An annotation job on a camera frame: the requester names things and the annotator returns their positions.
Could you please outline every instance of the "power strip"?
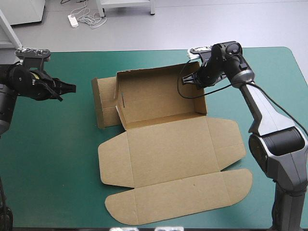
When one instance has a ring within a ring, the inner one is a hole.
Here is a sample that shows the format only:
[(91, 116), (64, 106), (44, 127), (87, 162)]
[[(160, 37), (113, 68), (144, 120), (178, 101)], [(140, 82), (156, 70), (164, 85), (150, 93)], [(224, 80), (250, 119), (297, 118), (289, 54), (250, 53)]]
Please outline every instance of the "power strip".
[(77, 19), (75, 16), (72, 16), (71, 14), (67, 16), (68, 17), (68, 20), (72, 26), (72, 28), (75, 28), (78, 26), (78, 22), (77, 22)]

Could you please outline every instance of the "cardboard flap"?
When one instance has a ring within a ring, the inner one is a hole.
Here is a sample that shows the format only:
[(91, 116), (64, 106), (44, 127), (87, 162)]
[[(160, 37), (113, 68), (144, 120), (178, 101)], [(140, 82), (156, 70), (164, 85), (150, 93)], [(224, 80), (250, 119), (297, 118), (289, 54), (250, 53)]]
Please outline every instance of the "cardboard flap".
[(222, 170), (246, 155), (245, 145), (233, 120), (206, 117), (219, 169)]
[[(133, 182), (138, 188), (219, 171), (205, 116), (130, 129), (126, 134), (99, 147), (104, 183), (132, 187)], [(126, 180), (133, 178), (129, 183), (118, 173), (112, 175), (119, 163), (131, 166), (132, 175), (125, 175)]]
[(133, 188), (127, 132), (102, 143), (98, 152), (102, 182)]
[(98, 151), (103, 183), (133, 188), (219, 172), (246, 153), (234, 121), (207, 116), (129, 129)]
[(247, 169), (217, 172), (110, 195), (108, 212), (117, 221), (141, 225), (233, 205), (250, 191)]
[(121, 124), (116, 110), (116, 77), (94, 78), (91, 81), (97, 127), (105, 128)]

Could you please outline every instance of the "metal frame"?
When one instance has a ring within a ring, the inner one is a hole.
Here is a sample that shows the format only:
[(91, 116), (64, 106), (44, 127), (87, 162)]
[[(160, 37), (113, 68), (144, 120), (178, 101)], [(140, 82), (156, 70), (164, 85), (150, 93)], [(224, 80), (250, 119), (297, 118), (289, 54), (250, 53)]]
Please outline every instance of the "metal frame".
[(4, 33), (8, 37), (9, 41), (0, 41), (0, 48), (15, 48), (18, 49), (22, 47), (21, 42), (19, 41), (17, 35), (13, 31), (8, 20), (4, 16), (3, 12), (0, 9), (0, 27), (3, 29)]
[(105, 8), (149, 6), (151, 15), (155, 14), (155, 0), (96, 0), (100, 17), (105, 17)]

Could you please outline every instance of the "black cable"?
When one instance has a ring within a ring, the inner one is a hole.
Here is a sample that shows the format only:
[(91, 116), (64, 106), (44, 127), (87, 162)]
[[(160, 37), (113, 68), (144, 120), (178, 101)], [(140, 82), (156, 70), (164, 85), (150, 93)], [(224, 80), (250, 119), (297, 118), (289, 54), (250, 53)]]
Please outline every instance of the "black cable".
[(259, 89), (265, 96), (266, 98), (268, 98), (273, 104), (275, 104), (277, 107), (279, 107), (284, 113), (286, 113), (292, 120), (294, 120), (294, 122), (297, 123), (297, 125), (299, 125), (302, 130), (306, 133), (306, 135), (308, 136), (308, 132), (307, 130), (304, 128), (303, 125), (301, 125), (290, 113), (288, 113), (283, 107), (281, 107), (277, 102), (275, 102), (260, 86), (258, 86), (257, 84), (255, 83), (252, 83), (252, 82), (249, 82), (249, 83), (246, 83), (250, 86), (253, 86), (257, 89)]
[(2, 206), (3, 206), (4, 231), (6, 231), (7, 230), (6, 203), (5, 203), (5, 196), (4, 196), (4, 190), (2, 186), (1, 177), (0, 177), (0, 194), (1, 194), (1, 200), (2, 200)]
[(195, 97), (184, 96), (184, 95), (182, 95), (182, 93), (180, 92), (179, 80), (180, 80), (180, 77), (181, 77), (181, 74), (182, 74), (183, 70), (185, 69), (186, 65), (187, 65), (189, 62), (190, 62), (190, 60), (189, 60), (188, 62), (186, 62), (185, 65), (183, 66), (183, 68), (181, 69), (180, 74), (179, 74), (179, 76), (178, 76), (178, 82), (177, 82), (178, 93), (179, 93), (179, 95), (180, 95), (181, 97), (183, 97), (184, 99), (189, 99), (189, 100), (197, 99), (197, 98), (200, 98), (200, 97), (204, 97), (204, 96), (206, 96), (206, 95), (209, 95), (209, 94), (213, 94), (213, 93), (215, 93), (215, 92), (217, 92), (217, 91), (224, 90), (224, 89), (226, 89), (226, 88), (228, 88), (228, 87), (231, 87), (231, 86), (233, 86), (233, 85), (235, 85), (235, 84), (246, 83), (246, 82), (244, 82), (244, 81), (238, 81), (238, 82), (234, 82), (234, 83), (232, 83), (232, 84), (229, 84), (229, 85), (227, 85), (227, 86), (225, 86), (225, 87), (219, 88), (219, 89), (217, 89), (217, 90), (214, 90), (214, 91), (211, 91), (211, 92), (202, 94), (202, 95), (198, 95), (198, 96), (195, 96)]

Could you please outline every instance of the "white cable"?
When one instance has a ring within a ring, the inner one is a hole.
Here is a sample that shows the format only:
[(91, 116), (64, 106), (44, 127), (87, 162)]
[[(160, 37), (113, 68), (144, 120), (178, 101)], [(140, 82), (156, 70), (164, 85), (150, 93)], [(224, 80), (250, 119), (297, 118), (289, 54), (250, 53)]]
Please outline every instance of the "white cable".
[(91, 29), (96, 29), (101, 25), (105, 24), (105, 22), (107, 22), (107, 18), (101, 18), (99, 15), (95, 16), (96, 14), (99, 14), (98, 12), (95, 12), (94, 15), (89, 15), (91, 10), (87, 6), (88, 6), (88, 0), (85, 0), (84, 5), (82, 7), (71, 11), (71, 15), (78, 15), (79, 13), (83, 12), (83, 14), (77, 18), (77, 21), (88, 24)]

